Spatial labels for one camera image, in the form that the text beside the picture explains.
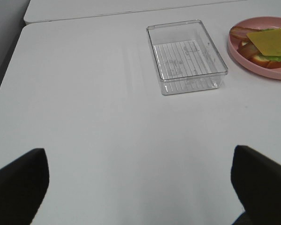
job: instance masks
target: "toasted bread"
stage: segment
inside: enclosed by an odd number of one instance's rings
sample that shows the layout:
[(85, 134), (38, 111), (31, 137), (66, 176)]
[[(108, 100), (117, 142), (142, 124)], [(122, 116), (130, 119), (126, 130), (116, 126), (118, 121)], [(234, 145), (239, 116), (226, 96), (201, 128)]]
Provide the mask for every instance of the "toasted bread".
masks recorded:
[[(246, 44), (247, 44), (247, 42), (241, 41), (238, 45), (238, 48), (241, 48), (241, 47), (245, 46)], [(281, 68), (281, 61), (278, 62), (278, 61), (267, 60), (264, 57), (262, 57), (261, 54), (254, 55), (253, 57), (249, 58), (248, 60), (258, 66), (268, 68), (268, 69)]]

